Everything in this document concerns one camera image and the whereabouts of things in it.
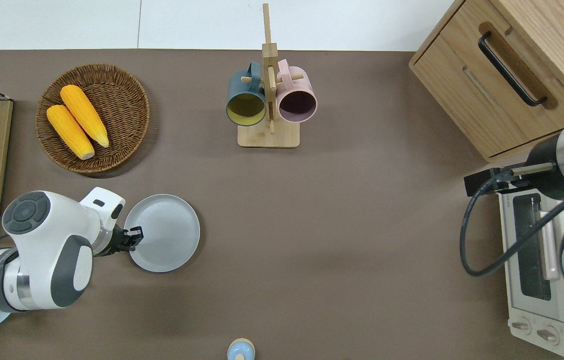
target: mug handle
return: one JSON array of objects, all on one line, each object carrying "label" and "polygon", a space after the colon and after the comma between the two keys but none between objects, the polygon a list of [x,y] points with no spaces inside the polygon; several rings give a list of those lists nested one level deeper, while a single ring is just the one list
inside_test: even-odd
[{"label": "mug handle", "polygon": [[248,83],[248,91],[250,92],[258,92],[258,88],[260,87],[260,64],[252,61],[248,66],[248,76],[250,77],[250,82]]},{"label": "mug handle", "polygon": [[287,91],[293,89],[293,79],[291,79],[291,69],[289,69],[289,62],[287,59],[278,61],[277,66],[280,69],[280,78],[282,78],[284,89]]}]

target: pink mug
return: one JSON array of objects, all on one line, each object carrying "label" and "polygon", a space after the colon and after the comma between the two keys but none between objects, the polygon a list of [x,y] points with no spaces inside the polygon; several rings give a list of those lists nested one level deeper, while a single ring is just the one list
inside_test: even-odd
[{"label": "pink mug", "polygon": [[[277,62],[280,72],[277,77],[282,82],[277,84],[277,108],[280,116],[291,123],[302,123],[316,113],[318,102],[307,72],[297,66],[289,66],[287,59]],[[302,75],[302,79],[293,80],[293,75]]]}]

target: dark green mug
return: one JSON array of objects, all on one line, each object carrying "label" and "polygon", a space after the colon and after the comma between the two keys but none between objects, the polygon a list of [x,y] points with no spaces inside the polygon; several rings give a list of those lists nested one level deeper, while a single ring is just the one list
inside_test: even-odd
[{"label": "dark green mug", "polygon": [[[250,78],[250,82],[244,82],[243,76]],[[260,84],[260,64],[252,61],[247,70],[237,71],[229,80],[226,115],[237,125],[256,125],[264,119],[266,103]]]}]

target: black drawer handle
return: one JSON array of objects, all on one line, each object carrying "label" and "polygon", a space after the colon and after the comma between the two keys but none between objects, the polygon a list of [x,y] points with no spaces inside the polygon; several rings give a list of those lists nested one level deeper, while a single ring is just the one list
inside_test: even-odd
[{"label": "black drawer handle", "polygon": [[529,93],[522,87],[520,82],[513,76],[513,74],[509,71],[509,69],[504,66],[502,61],[493,53],[493,51],[489,48],[486,43],[486,39],[491,35],[490,31],[487,31],[482,37],[480,41],[478,41],[478,48],[480,48],[482,54],[490,61],[490,63],[495,67],[497,72],[502,75],[502,78],[508,82],[508,84],[513,88],[515,93],[520,96],[520,99],[524,101],[525,104],[529,105],[529,107],[537,107],[538,105],[547,101],[547,97],[544,96],[540,98],[540,100],[535,100],[534,98],[529,95]]}]

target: wicker basket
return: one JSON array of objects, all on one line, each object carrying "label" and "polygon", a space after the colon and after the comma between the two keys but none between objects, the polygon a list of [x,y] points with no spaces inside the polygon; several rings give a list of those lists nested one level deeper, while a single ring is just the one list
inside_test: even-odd
[{"label": "wicker basket", "polygon": [[[91,141],[95,155],[80,160],[49,123],[47,109],[62,104],[60,89],[74,84],[83,89],[108,134],[109,147]],[[130,73],[111,64],[76,67],[49,86],[35,113],[35,132],[44,152],[59,166],[81,174],[111,170],[138,150],[149,127],[149,100],[142,84]]]}]

